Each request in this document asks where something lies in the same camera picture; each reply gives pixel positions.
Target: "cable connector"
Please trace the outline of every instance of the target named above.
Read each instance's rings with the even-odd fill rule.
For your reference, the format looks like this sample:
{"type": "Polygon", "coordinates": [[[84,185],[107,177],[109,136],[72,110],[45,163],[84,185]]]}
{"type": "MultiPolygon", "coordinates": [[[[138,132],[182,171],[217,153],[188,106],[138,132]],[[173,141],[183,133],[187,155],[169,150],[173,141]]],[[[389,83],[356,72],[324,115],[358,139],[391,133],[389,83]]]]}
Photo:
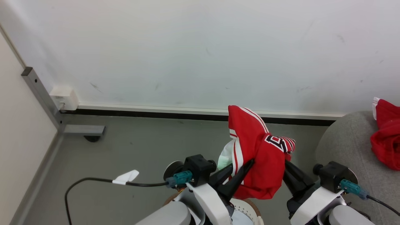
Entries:
{"type": "Polygon", "coordinates": [[[170,188],[175,188],[177,185],[185,184],[187,182],[190,182],[192,180],[192,172],[188,171],[183,171],[180,173],[174,174],[173,177],[169,177],[165,179],[165,181],[168,182],[166,185],[167,187],[170,188]]]}
{"type": "Polygon", "coordinates": [[[367,199],[368,192],[366,190],[362,189],[359,185],[350,182],[346,179],[343,179],[340,182],[340,188],[347,193],[352,193],[359,196],[363,200],[367,199]]]}

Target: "gray carpet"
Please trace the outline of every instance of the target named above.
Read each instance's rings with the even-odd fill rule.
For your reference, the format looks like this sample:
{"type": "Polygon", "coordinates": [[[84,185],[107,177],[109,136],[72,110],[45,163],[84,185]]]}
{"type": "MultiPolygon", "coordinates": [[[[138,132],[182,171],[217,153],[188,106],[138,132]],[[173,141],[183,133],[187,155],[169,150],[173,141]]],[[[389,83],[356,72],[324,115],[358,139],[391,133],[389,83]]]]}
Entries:
{"type": "MultiPolygon", "coordinates": [[[[217,161],[230,141],[227,122],[132,117],[69,116],[74,124],[106,125],[102,139],[90,143],[83,137],[65,136],[44,184],[25,220],[26,225],[68,224],[64,193],[83,177],[114,179],[137,169],[138,183],[162,182],[166,166],[190,155],[202,154],[217,161]]],[[[296,140],[292,162],[308,174],[315,148],[327,127],[267,124],[270,132],[296,140]]],[[[70,191],[74,225],[135,224],[175,191],[165,187],[128,187],[87,181],[70,191]]],[[[289,225],[285,186],[271,200],[252,199],[265,224],[289,225]]]]}

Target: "metal leg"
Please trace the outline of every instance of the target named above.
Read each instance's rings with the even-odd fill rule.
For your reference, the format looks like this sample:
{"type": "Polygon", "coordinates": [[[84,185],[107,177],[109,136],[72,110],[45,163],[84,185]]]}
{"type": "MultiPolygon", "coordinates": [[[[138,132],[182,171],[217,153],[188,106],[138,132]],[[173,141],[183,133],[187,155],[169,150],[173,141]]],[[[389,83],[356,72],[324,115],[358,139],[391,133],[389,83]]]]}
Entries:
{"type": "Polygon", "coordinates": [[[96,142],[104,134],[106,126],[98,125],[66,125],[64,134],[83,135],[86,140],[96,142]]]}
{"type": "Polygon", "coordinates": [[[35,95],[36,99],[41,104],[44,111],[47,113],[54,126],[60,133],[83,135],[86,140],[96,142],[104,134],[105,126],[97,125],[70,125],[63,123],[63,114],[61,114],[51,99],[49,93],[43,86],[38,75],[32,67],[26,67],[21,76],[28,84],[29,88],[35,95]]]}

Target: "wall outlet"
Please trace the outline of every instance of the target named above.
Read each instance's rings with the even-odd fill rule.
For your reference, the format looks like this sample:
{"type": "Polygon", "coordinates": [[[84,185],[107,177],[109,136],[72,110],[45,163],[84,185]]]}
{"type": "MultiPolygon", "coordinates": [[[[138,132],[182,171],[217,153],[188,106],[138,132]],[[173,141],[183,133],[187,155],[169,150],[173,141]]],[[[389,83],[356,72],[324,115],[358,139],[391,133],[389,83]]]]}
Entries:
{"type": "Polygon", "coordinates": [[[50,92],[50,97],[59,110],[76,110],[79,105],[74,90],[68,86],[54,87],[50,92]]]}

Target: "white panel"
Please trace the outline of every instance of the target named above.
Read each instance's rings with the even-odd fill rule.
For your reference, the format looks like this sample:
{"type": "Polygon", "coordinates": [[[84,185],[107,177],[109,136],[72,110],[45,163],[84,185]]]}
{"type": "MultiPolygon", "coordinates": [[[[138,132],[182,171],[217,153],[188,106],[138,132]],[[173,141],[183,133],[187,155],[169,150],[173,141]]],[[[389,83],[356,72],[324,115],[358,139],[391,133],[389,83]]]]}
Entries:
{"type": "Polygon", "coordinates": [[[346,114],[400,104],[396,0],[3,0],[0,23],[82,104],[346,114]]]}
{"type": "Polygon", "coordinates": [[[55,133],[0,34],[0,224],[9,224],[55,133]]]}

